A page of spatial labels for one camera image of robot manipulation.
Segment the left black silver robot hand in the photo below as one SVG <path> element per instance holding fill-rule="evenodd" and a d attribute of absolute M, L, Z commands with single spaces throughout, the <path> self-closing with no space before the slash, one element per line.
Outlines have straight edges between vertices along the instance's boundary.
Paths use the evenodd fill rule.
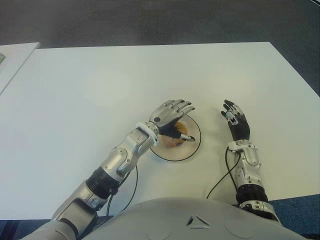
<path fill-rule="evenodd" d="M 148 121 L 157 127 L 159 135 L 179 139 L 185 142 L 194 142 L 196 139 L 180 132 L 175 124 L 187 113 L 195 109 L 192 103 L 183 99 L 168 100 L 160 105 L 149 117 Z"/>

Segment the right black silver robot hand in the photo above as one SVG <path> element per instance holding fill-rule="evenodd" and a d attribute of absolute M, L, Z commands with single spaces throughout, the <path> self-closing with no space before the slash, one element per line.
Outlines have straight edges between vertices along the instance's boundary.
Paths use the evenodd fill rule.
<path fill-rule="evenodd" d="M 232 101 L 224 100 L 221 111 L 222 116 L 227 120 L 232 138 L 234 141 L 250 140 L 250 126 L 241 108 Z"/>

